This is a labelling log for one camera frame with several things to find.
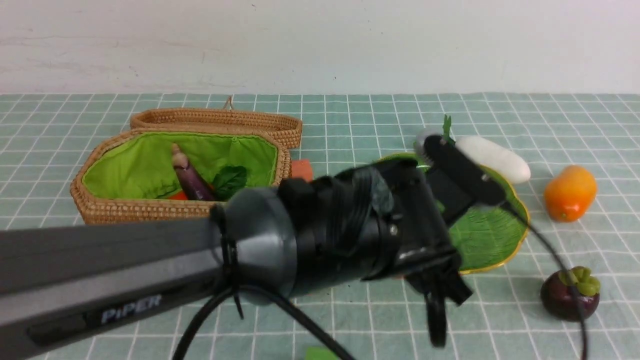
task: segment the woven basket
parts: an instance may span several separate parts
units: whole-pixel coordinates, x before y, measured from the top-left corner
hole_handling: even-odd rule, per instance
[[[207,133],[219,135],[255,135],[265,139],[277,149],[275,176],[272,186],[280,184],[289,177],[291,171],[291,155],[280,142],[272,136],[258,130],[202,128],[191,126],[171,126],[155,128],[139,128],[122,133],[100,143],[84,163],[71,183],[71,196],[86,224],[112,224],[119,222],[139,222],[153,220],[171,220],[178,218],[206,217],[215,202],[182,201],[182,200],[147,200],[147,199],[100,199],[89,192],[83,183],[83,176],[89,168],[105,153],[148,132],[181,132]]]
[[[151,109],[131,117],[131,129],[140,127],[200,126],[230,130],[261,130],[286,148],[300,146],[302,121],[280,114],[234,110],[231,96],[222,109],[168,108]]]

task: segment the black cable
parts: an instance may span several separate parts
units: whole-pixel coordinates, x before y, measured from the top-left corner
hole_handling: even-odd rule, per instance
[[[546,237],[544,237],[544,235],[542,235],[537,230],[537,228],[535,228],[520,214],[518,214],[518,212],[515,211],[515,209],[513,209],[511,204],[509,204],[508,202],[506,202],[501,208],[507,211],[508,213],[510,213],[516,219],[518,219],[524,226],[528,227],[531,230],[531,232],[533,232],[538,237],[542,245],[545,248],[547,248],[547,251],[549,251],[551,256],[554,258],[554,260],[560,267],[560,270],[567,276],[567,279],[569,279],[570,278],[568,274],[569,270],[567,270],[567,267],[564,265],[564,261],[560,258],[560,255],[558,255],[557,251],[554,249],[551,243],[546,239]],[[589,350],[589,340],[587,337],[587,325],[584,319],[584,307],[582,306],[582,303],[579,301],[580,295],[578,294],[578,289],[575,287],[575,285],[569,286],[569,292],[571,293],[571,299],[573,300],[573,303],[575,304],[575,307],[578,310],[578,321],[580,323],[580,336],[582,338],[582,355],[580,359],[587,360],[588,350]]]
[[[289,316],[294,318],[300,325],[308,330],[311,335],[315,336],[322,344],[324,344],[329,350],[331,350],[341,360],[355,360],[355,358],[349,354],[349,352],[342,347],[337,341],[335,341],[329,334],[327,334],[318,324],[311,320],[305,313],[300,311],[294,304],[288,299],[284,298],[280,294],[268,290],[262,286],[252,284],[240,284],[239,289],[241,291],[247,291],[252,293],[258,293],[270,301],[274,302],[280,309],[284,310]],[[225,288],[222,292],[215,297],[209,299],[204,306],[193,317],[189,326],[184,331],[178,346],[173,353],[173,360],[183,360],[184,356],[189,350],[189,346],[196,336],[196,333],[205,322],[207,317],[225,300],[232,297],[234,291],[231,287]]]

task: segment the green vegetable stem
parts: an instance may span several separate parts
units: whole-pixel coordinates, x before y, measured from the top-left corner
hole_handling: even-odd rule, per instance
[[[213,179],[213,191],[218,201],[228,201],[240,189],[246,186],[245,167],[223,167]]]
[[[444,124],[442,125],[442,130],[444,130],[444,138],[451,145],[456,145],[456,142],[451,138],[451,116],[445,114],[444,115]]]

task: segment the yellow plate rim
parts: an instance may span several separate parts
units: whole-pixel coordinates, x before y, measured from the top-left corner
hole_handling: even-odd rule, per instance
[[[394,156],[398,156],[398,155],[409,155],[409,156],[415,156],[414,153],[412,152],[395,152],[393,154],[389,154],[387,156],[383,156],[382,158],[380,158],[378,161],[385,161],[389,158],[392,158]],[[497,172],[496,170],[490,168],[490,167],[486,167],[486,166],[482,166],[484,168],[488,168],[491,171],[494,171],[496,173],[499,174],[499,172]],[[513,188],[513,185],[507,181],[506,179],[504,180],[504,182],[509,185],[509,190],[511,190],[511,193],[514,196],[514,199],[520,203],[520,205],[522,206],[522,208],[524,209],[525,215],[526,215],[526,220],[527,223],[529,223],[531,221],[531,216],[529,215],[529,209],[527,209],[527,206],[522,202],[522,200],[520,200],[518,193],[516,193],[516,190]],[[511,261],[516,254],[518,254],[518,252],[520,251],[520,247],[522,247],[522,243],[524,242],[524,240],[527,238],[527,235],[529,234],[529,228],[526,227],[524,232],[522,233],[522,238],[518,241],[518,245],[516,245],[516,248],[513,250],[513,252],[511,253],[511,255],[507,256],[506,259],[502,260],[499,263],[493,264],[493,265],[489,265],[489,266],[485,266],[484,268],[475,268],[475,269],[467,269],[467,270],[461,270],[460,274],[461,275],[469,275],[469,274],[477,274],[480,272],[487,272],[487,271],[491,271],[491,270],[495,270],[497,268],[500,268],[502,266],[504,266],[506,263],[508,263],[509,261]]]

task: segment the table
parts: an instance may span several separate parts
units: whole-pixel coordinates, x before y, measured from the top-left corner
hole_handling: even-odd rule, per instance
[[[227,94],[0,95],[0,229],[81,224],[69,184],[90,151],[149,108],[220,108]],[[235,95],[236,109],[303,119],[292,158],[316,176],[411,149],[425,126],[452,116],[453,136],[481,135],[523,157],[532,179],[516,187],[532,221],[572,265],[602,283],[589,319],[592,359],[640,358],[640,95],[398,94]],[[572,163],[599,194],[577,223],[553,224],[542,207],[548,180]],[[538,301],[556,271],[537,239],[505,267],[465,279],[476,289],[450,308],[447,347],[429,345],[422,299],[403,281],[351,283],[296,299],[359,359],[575,359],[578,327],[549,318]],[[169,359],[202,302],[61,348],[37,359]],[[273,306],[224,304],[205,322],[189,359],[302,359],[317,342]]]

